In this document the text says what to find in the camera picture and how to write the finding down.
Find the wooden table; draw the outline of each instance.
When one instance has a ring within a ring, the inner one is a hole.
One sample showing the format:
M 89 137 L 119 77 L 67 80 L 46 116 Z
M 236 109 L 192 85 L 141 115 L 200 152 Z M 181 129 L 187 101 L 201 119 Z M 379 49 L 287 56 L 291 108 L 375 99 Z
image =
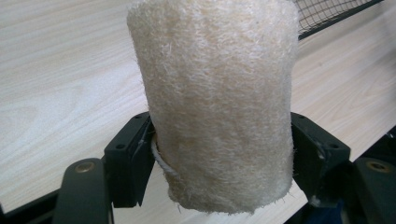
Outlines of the wooden table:
M 100 158 L 148 110 L 126 26 L 130 0 L 1 1 L 0 202 L 6 211 L 60 187 L 65 168 Z M 300 42 L 292 111 L 352 148 L 396 124 L 396 4 L 386 0 Z M 143 207 L 116 223 L 282 223 L 306 203 L 294 184 L 251 216 L 178 208 L 155 165 Z

